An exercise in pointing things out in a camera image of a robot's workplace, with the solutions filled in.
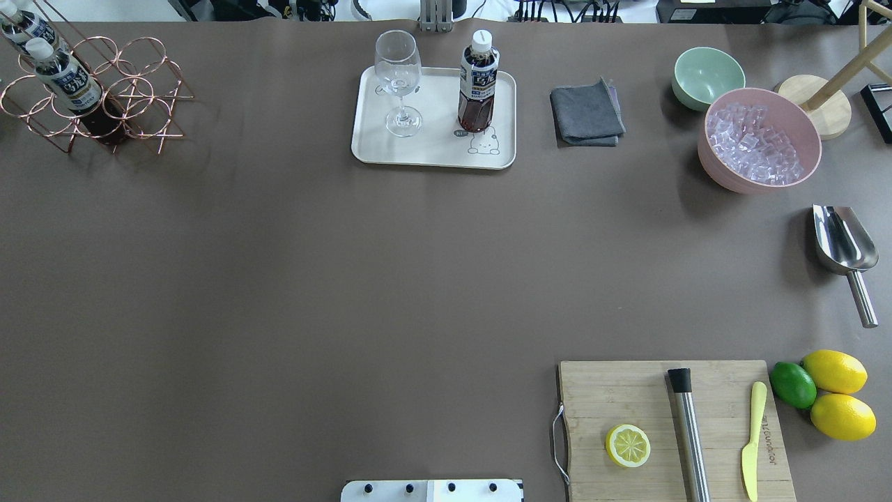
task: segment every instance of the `folded napkin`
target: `folded napkin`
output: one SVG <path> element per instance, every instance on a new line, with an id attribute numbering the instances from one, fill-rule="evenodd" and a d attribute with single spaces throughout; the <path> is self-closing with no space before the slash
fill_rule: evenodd
<path id="1" fill-rule="evenodd" d="M 604 79 L 591 86 L 551 91 L 551 107 L 560 136 L 575 146 L 616 146 L 625 133 L 615 94 Z"/>

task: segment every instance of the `pink bowl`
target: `pink bowl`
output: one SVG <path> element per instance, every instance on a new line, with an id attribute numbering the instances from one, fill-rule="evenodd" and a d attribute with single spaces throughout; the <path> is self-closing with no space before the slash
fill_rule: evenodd
<path id="1" fill-rule="evenodd" d="M 765 127 L 771 126 L 787 133 L 790 143 L 799 156 L 799 163 L 805 169 L 802 178 L 788 185 L 766 185 L 737 174 L 719 159 L 713 148 L 709 146 L 706 119 L 731 103 L 768 107 L 763 124 Z M 706 118 L 700 128 L 700 137 L 697 142 L 697 153 L 706 174 L 719 185 L 741 194 L 764 194 L 802 183 L 817 169 L 818 162 L 821 161 L 821 151 L 821 137 L 802 108 L 786 97 L 760 88 L 739 88 L 719 96 L 706 110 Z"/>

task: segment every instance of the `white bottle cap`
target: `white bottle cap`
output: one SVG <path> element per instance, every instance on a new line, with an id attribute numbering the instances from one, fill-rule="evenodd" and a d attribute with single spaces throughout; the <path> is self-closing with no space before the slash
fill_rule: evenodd
<path id="1" fill-rule="evenodd" d="M 485 29 L 475 31 L 471 37 L 471 49 L 476 53 L 485 53 L 492 49 L 492 34 Z"/>
<path id="2" fill-rule="evenodd" d="M 25 50 L 28 51 L 28 54 L 31 54 L 34 61 L 46 61 L 52 59 L 53 54 L 55 54 L 53 46 L 42 38 L 32 38 L 25 42 Z"/>
<path id="3" fill-rule="evenodd" d="M 17 7 L 12 0 L 0 0 L 0 13 L 3 13 L 6 17 L 13 17 L 18 11 L 19 7 Z"/>

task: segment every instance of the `wire bottle rack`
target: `wire bottle rack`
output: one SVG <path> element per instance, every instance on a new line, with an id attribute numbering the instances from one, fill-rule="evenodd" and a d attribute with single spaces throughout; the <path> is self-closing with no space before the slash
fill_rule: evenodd
<path id="1" fill-rule="evenodd" d="M 35 0 L 34 5 L 56 34 L 68 43 L 75 57 L 85 63 L 85 70 L 103 87 L 103 104 L 100 106 L 128 138 L 160 155 L 167 140 L 186 136 L 174 120 L 174 112 L 179 101 L 193 100 L 195 95 L 179 65 L 168 57 L 167 48 L 158 38 L 135 38 L 118 46 L 108 37 L 86 37 L 49 0 Z M 47 9 L 62 19 L 69 28 L 67 31 L 78 35 L 77 44 L 72 44 L 49 21 Z M 78 115 L 61 104 L 57 106 L 55 94 L 37 79 L 30 61 L 22 55 L 19 56 L 19 67 L 25 75 L 2 87 L 0 110 L 21 120 L 31 132 L 66 154 L 71 153 L 77 138 L 90 138 L 103 145 L 100 140 L 107 134 L 96 136 L 90 133 L 81 123 L 86 113 Z M 105 106 L 109 102 L 117 104 L 123 114 L 109 113 Z M 118 147 L 107 148 L 114 153 Z"/>

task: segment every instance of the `white floor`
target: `white floor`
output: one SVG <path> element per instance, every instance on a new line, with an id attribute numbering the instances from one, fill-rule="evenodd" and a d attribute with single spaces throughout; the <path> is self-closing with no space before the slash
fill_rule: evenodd
<path id="1" fill-rule="evenodd" d="M 182 21 L 183 19 L 170 6 L 168 0 L 15 0 L 17 4 L 33 6 L 38 2 L 58 21 L 59 16 L 47 7 L 51 4 L 69 21 Z M 576 15 L 584 2 L 568 2 Z M 839 13 L 847 0 L 831 0 L 830 6 Z M 360 4 L 375 20 L 416 19 L 420 11 L 419 0 L 360 0 Z M 657 0 L 621 0 L 619 15 L 624 22 L 657 22 L 654 9 Z M 516 10 L 515 0 L 467 0 L 467 12 L 462 19 L 470 17 L 477 7 L 483 6 L 476 17 L 494 21 L 504 21 Z M 549 5 L 542 10 L 542 17 L 549 20 L 553 14 Z M 569 14 L 563 5 L 557 6 L 557 18 L 569 22 Z M 362 21 L 351 0 L 340 0 L 337 4 L 337 21 Z"/>

